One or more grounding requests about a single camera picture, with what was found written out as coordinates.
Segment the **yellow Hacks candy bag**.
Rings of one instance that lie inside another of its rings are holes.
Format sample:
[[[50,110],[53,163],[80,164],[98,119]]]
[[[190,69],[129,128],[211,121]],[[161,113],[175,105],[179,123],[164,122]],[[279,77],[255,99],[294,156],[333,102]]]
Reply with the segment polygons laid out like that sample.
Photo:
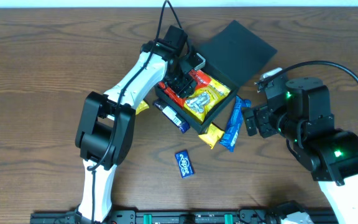
[[[226,85],[212,78],[206,86],[197,89],[185,100],[183,109],[202,124],[207,114],[230,92],[231,90]]]

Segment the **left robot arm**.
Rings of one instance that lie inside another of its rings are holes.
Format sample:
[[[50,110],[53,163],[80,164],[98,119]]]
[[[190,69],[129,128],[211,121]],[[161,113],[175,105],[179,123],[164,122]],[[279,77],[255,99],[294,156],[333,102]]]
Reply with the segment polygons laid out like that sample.
[[[75,138],[85,167],[75,223],[108,220],[114,174],[131,148],[135,111],[149,91],[163,82],[180,98],[194,93],[196,82],[189,75],[192,67],[188,63],[192,53],[182,57],[184,46],[189,46],[185,31],[170,26],[164,38],[141,47],[138,61],[117,85],[86,97]]]

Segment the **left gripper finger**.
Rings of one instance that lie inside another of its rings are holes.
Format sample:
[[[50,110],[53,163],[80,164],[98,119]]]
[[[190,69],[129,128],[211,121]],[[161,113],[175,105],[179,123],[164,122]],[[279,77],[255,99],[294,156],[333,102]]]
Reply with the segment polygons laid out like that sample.
[[[197,86],[197,82],[195,80],[182,83],[178,87],[177,95],[180,98],[187,98],[195,92],[196,86]]]
[[[179,89],[179,84],[175,80],[164,80],[163,82],[173,91],[177,91]]]

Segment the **red candy bag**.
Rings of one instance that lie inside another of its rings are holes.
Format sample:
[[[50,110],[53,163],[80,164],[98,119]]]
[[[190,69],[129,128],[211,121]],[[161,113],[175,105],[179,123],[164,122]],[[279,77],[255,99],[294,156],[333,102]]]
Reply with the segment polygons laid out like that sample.
[[[208,84],[211,82],[212,78],[202,70],[191,70],[189,72],[189,75],[194,79],[196,82],[195,90],[198,90],[200,88],[204,88],[208,86]],[[181,98],[179,97],[169,86],[164,84],[164,82],[159,82],[158,86],[164,91],[166,95],[169,96],[171,100],[173,100],[180,108],[183,108],[183,105],[185,103],[186,97]]]

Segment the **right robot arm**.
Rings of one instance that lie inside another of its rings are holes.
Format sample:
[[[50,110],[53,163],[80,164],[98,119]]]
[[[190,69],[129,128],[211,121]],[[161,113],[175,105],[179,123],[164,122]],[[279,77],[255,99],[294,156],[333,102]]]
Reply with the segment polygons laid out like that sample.
[[[267,102],[244,110],[249,136],[286,139],[293,157],[310,172],[339,223],[358,223],[358,136],[337,129],[329,90],[319,78],[263,75]]]

